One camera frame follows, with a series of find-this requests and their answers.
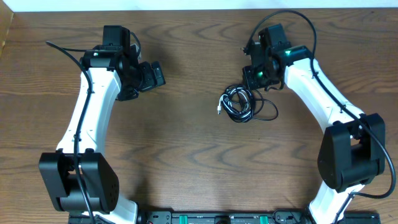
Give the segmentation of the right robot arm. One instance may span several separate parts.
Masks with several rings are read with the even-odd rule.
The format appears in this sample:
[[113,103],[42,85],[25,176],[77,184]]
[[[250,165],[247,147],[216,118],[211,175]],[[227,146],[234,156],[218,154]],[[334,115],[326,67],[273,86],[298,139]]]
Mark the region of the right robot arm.
[[311,51],[292,46],[282,25],[267,27],[250,41],[246,53],[251,65],[243,68],[251,90],[287,86],[305,103],[323,131],[317,166],[322,184],[308,206],[313,223],[344,218],[352,193],[382,174],[385,123],[377,114],[366,115],[347,100],[323,73]]

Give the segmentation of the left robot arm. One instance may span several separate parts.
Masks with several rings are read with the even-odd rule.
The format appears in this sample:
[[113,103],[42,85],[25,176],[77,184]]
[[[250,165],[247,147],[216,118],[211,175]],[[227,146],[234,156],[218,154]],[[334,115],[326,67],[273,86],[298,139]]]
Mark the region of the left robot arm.
[[109,119],[116,101],[165,84],[158,62],[141,60],[141,44],[123,26],[104,26],[103,41],[76,61],[80,91],[67,130],[39,171],[56,211],[70,223],[148,223],[146,212],[120,191],[105,158]]

